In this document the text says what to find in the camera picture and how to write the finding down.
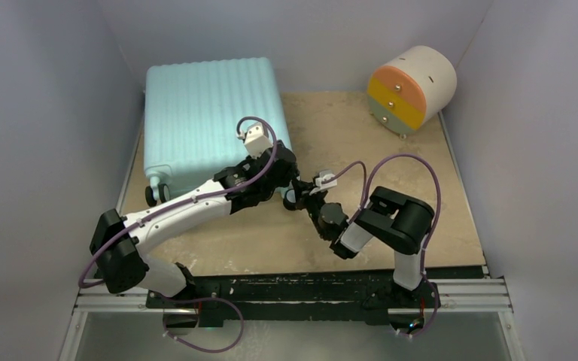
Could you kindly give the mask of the light blue suitcase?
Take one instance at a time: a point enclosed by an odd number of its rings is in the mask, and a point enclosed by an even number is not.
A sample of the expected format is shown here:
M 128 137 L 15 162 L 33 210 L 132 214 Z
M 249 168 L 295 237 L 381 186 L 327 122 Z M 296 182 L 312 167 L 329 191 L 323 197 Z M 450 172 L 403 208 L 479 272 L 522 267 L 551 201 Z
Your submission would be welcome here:
M 155 65 L 148 69 L 144 174 L 148 205 L 184 195 L 248 152 L 236 137 L 265 120 L 286 148 L 291 139 L 272 63 L 266 57 Z

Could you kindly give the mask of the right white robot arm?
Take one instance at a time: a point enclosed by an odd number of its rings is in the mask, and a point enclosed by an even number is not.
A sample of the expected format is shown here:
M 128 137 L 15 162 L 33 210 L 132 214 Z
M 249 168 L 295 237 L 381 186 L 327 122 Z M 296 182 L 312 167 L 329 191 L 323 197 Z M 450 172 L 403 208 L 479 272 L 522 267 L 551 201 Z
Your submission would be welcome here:
M 426 202 L 385 187 L 376 187 L 368 205 L 352 220 L 340 203 L 326 202 L 327 191 L 314 183 L 294 182 L 285 193 L 283 206 L 305 210 L 319 237 L 342 259 L 352 259 L 372 239 L 394 251 L 392 295 L 403 306 L 421 298 L 423 280 L 421 250 L 431 234 L 435 212 Z

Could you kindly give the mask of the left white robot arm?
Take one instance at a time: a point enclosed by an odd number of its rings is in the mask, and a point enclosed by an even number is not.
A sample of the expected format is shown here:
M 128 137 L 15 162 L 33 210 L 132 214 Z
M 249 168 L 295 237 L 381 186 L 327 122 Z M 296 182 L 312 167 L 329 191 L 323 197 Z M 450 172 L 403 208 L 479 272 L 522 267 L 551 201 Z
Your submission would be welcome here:
M 141 287 L 164 295 L 177 308 L 188 306 L 194 297 L 189 270 L 155 259 L 151 251 L 196 226 L 268 201 L 297 177 L 295 154 L 277 142 L 161 205 L 123 216 L 114 209 L 104 212 L 89 246 L 102 284 L 111 294 Z

